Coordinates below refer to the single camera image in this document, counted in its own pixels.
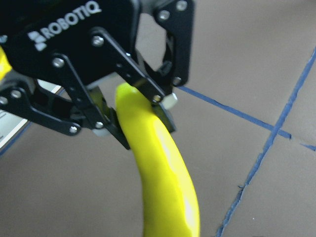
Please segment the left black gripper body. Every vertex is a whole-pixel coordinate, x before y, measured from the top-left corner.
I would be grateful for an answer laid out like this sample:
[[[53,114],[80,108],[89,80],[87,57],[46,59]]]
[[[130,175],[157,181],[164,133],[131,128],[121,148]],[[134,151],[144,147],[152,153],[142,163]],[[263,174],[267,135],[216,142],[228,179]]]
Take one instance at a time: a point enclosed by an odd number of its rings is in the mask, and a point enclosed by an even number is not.
[[[195,2],[192,0],[3,0],[0,47],[12,70],[0,83],[0,107],[73,136],[91,129],[88,89],[111,74],[129,85],[152,79],[165,92],[189,77]],[[142,14],[165,30],[157,70],[136,48]],[[52,93],[38,80],[60,85]]]

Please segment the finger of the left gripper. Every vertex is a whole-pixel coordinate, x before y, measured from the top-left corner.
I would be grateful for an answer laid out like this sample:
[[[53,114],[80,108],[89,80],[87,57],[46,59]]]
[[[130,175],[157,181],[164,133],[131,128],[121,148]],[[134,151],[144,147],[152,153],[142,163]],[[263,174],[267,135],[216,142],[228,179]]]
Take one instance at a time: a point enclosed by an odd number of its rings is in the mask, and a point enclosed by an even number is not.
[[[168,132],[174,132],[176,125],[169,110],[176,105],[178,98],[172,91],[165,92],[152,79],[140,79],[134,86],[150,102],[153,112],[162,121]]]
[[[116,111],[107,105],[107,102],[99,87],[88,89],[90,105],[85,109],[85,116],[89,121],[91,130],[99,137],[112,135],[127,150],[129,143],[120,127]]]

